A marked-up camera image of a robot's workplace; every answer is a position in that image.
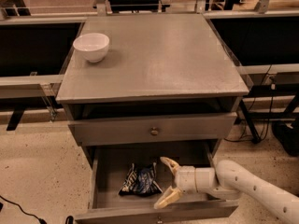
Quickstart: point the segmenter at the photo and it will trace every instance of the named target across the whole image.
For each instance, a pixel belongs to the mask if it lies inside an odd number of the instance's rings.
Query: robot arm
[[[161,157],[161,161],[170,168],[176,186],[166,190],[154,205],[155,209],[166,207],[184,194],[205,192],[216,198],[232,200],[244,192],[283,222],[299,223],[299,198],[253,175],[234,161],[220,161],[216,170],[179,166],[166,157]]]

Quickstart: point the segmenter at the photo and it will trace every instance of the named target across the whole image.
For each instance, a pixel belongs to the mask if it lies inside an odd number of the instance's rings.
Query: beige floor
[[[68,131],[64,112],[54,122],[49,122],[47,111],[26,113],[13,132],[6,131],[9,117],[9,113],[0,116],[0,195],[44,218],[48,224],[63,224],[67,216],[86,212],[92,173]],[[242,130],[242,125],[234,126],[229,138],[236,139]],[[271,130],[258,145],[222,141],[214,162],[222,159],[237,161],[257,176],[291,193],[299,193],[299,159],[285,153]],[[1,224],[37,223],[18,207],[3,203]],[[281,222],[243,194],[239,207],[229,218],[181,223]]]

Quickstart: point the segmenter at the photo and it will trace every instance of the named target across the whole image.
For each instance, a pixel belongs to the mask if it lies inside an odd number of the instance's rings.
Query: cabinet
[[[228,217],[237,202],[186,195],[154,210],[159,194],[118,195],[131,163],[157,162],[162,190],[173,183],[160,163],[210,167],[248,88],[200,14],[90,17],[82,33],[110,38],[106,58],[74,52],[57,101],[93,168],[90,206],[78,223],[162,223]]]

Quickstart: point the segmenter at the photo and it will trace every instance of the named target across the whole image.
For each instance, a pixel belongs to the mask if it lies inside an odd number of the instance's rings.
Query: drawer
[[[83,146],[224,138],[236,113],[210,113],[71,121],[69,128]]]
[[[120,196],[118,192],[132,163],[147,166],[156,162],[156,181],[162,191],[173,185],[173,176],[160,157],[166,156],[181,165],[210,167],[205,141],[177,141],[100,146],[93,162],[90,207],[77,215],[77,223],[166,223],[201,218],[228,217],[237,208],[236,201],[211,198],[205,193],[184,195],[176,203],[155,210],[162,194],[149,197]]]

